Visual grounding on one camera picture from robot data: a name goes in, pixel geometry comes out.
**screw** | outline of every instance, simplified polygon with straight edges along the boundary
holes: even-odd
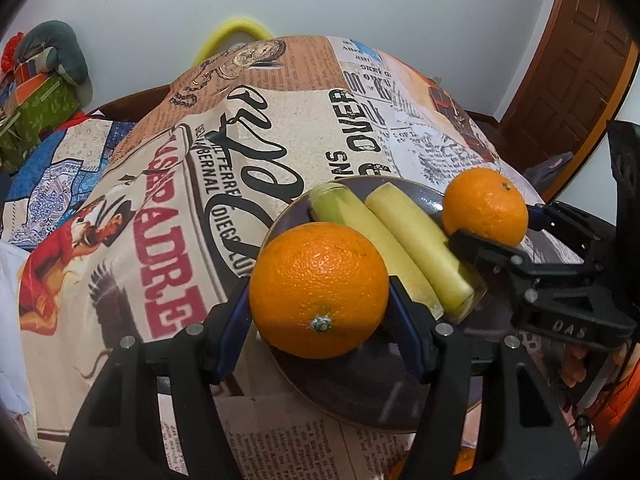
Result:
[[[136,338],[132,335],[126,335],[120,340],[120,346],[126,349],[131,348],[136,344]]]
[[[453,327],[449,323],[438,323],[436,332],[444,337],[453,334]]]
[[[538,300],[538,292],[534,288],[528,288],[524,292],[524,300],[528,303],[535,303]]]
[[[508,335],[504,338],[504,344],[509,348],[515,350],[518,346],[520,346],[520,340],[514,335]]]
[[[202,323],[191,323],[187,329],[186,333],[189,335],[198,335],[201,334],[204,330],[204,325]]]

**hand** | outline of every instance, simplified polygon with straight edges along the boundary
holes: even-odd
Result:
[[[609,377],[608,382],[612,383],[616,380],[620,367],[624,364],[626,350],[628,348],[627,343],[622,347],[611,353],[613,362],[616,365],[616,369]],[[569,388],[573,388],[577,383],[581,383],[587,376],[587,368],[584,366],[584,358],[588,354],[589,349],[584,346],[578,345],[566,345],[564,348],[564,359],[562,360],[562,368],[560,370],[560,377]],[[640,358],[640,345],[636,345],[625,370],[622,372],[620,380],[625,380],[629,374],[633,371],[638,359]]]

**door frame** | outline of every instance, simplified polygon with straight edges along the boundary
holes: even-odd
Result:
[[[542,37],[540,38],[540,43],[536,49],[536,53],[533,55],[531,59],[531,63],[529,64],[529,68],[527,69],[526,74],[522,78],[522,82],[518,87],[518,91],[515,93],[507,111],[505,111],[504,116],[500,120],[500,124],[498,125],[498,131],[502,134],[507,129],[508,123],[513,117],[516,109],[518,108],[518,104],[522,100],[525,92],[529,88],[529,85],[538,69],[538,65],[542,60],[542,57],[545,53],[546,47],[551,38],[551,33],[556,26],[556,21],[558,20],[558,14],[560,12],[560,7],[562,5],[562,0],[554,0],[553,6],[551,7],[551,12],[549,13],[549,18],[546,22],[545,30],[542,33]],[[569,163],[566,165],[564,170],[555,178],[555,180],[551,183],[551,185],[541,193],[542,199],[545,202],[549,202],[554,197],[556,197],[564,187],[569,183],[569,181],[577,174],[578,170],[582,167],[582,165],[587,161],[593,150],[602,140],[602,137],[605,134],[605,129],[607,126],[607,121],[611,120],[615,117],[618,109],[622,105],[626,97],[626,93],[628,88],[631,86],[634,75],[636,74],[636,69],[638,67],[638,46],[635,43],[631,44],[629,49],[629,53],[626,57],[625,65],[622,70],[622,74],[620,75],[620,79],[616,84],[616,87],[605,107],[603,113],[598,118],[596,125],[593,127],[593,130],[589,132],[589,135],[582,143],[580,149],[577,153],[575,153],[574,158],[572,158]]]

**yellow tube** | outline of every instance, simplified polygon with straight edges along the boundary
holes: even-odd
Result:
[[[257,41],[273,38],[273,35],[259,23],[246,18],[233,18],[213,31],[213,34],[209,36],[209,39],[202,46],[191,66],[196,66],[198,63],[202,63],[205,59],[213,56],[220,42],[234,32],[246,32]]]

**door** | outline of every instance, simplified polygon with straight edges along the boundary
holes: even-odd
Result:
[[[551,155],[576,155],[604,111],[618,107],[607,105],[612,96],[622,100],[616,88],[628,58],[637,54],[605,0],[556,0],[532,65],[500,123],[512,159],[505,154],[505,160],[523,172]],[[631,73],[626,77],[625,88]]]

